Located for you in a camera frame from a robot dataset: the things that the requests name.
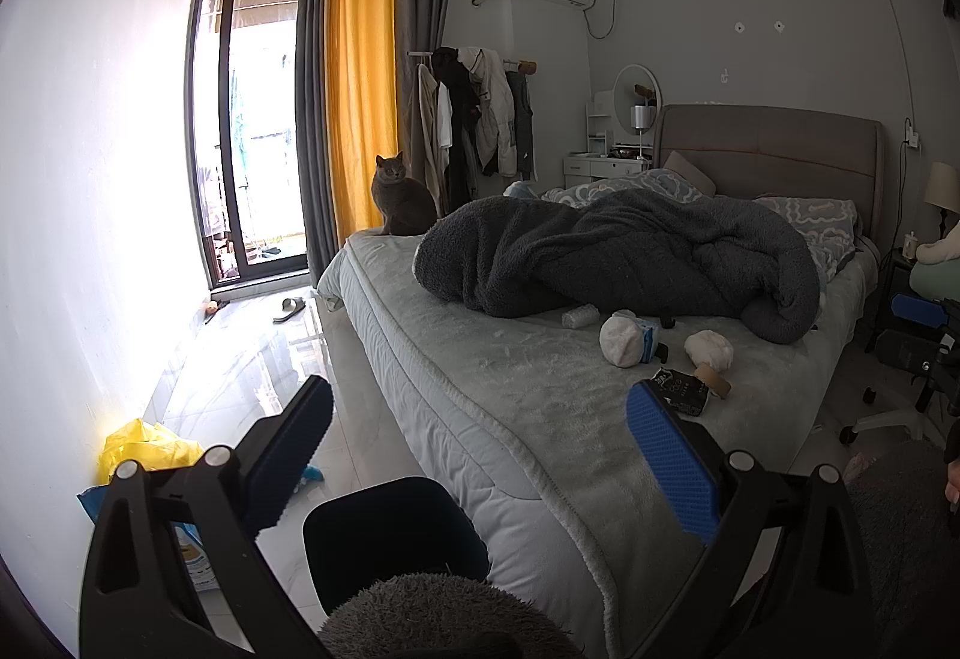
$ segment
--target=upholstered headboard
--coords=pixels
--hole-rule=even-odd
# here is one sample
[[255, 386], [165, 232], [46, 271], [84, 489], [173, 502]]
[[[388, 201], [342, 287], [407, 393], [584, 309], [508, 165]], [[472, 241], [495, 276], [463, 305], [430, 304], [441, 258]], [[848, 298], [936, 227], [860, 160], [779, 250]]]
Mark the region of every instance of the upholstered headboard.
[[679, 150], [717, 194], [853, 199], [875, 237], [883, 192], [877, 121], [784, 107], [669, 104], [656, 119], [654, 167]]

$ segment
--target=table lamp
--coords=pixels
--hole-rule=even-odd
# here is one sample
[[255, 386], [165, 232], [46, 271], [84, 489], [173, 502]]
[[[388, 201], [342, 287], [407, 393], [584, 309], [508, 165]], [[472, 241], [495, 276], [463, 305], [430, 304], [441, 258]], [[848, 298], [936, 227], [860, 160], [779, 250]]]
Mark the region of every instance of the table lamp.
[[940, 239], [947, 234], [947, 211], [960, 213], [960, 174], [950, 164], [934, 161], [923, 201], [940, 208]]

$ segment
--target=gray slipper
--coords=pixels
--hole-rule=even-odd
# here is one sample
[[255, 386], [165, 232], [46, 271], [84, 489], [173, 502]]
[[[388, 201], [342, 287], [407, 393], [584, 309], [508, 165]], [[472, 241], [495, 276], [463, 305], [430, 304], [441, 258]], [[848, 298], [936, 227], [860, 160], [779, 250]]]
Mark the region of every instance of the gray slipper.
[[306, 307], [306, 302], [302, 300], [301, 297], [288, 296], [280, 304], [280, 309], [282, 309], [284, 314], [274, 318], [274, 323], [283, 323], [284, 321], [290, 320], [294, 315], [296, 315], [305, 307]]

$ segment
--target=green cushion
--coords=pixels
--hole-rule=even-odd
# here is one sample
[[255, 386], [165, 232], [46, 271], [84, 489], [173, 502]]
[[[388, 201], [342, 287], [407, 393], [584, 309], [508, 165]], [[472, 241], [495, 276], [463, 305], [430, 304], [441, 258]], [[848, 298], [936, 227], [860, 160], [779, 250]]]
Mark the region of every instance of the green cushion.
[[925, 299], [960, 300], [960, 258], [942, 263], [917, 263], [910, 270], [910, 287]]

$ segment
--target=glass pane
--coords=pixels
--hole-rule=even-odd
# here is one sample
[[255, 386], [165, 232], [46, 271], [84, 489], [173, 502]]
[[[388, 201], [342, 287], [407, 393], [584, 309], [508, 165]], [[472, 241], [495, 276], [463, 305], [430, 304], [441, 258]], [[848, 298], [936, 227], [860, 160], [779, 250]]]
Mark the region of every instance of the glass pane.
[[230, 149], [249, 263], [306, 252], [296, 176], [296, 0], [233, 0]]
[[238, 276], [220, 160], [217, 68], [224, 0], [202, 1], [193, 53], [193, 140], [203, 248], [210, 259], [214, 280], [219, 282]]

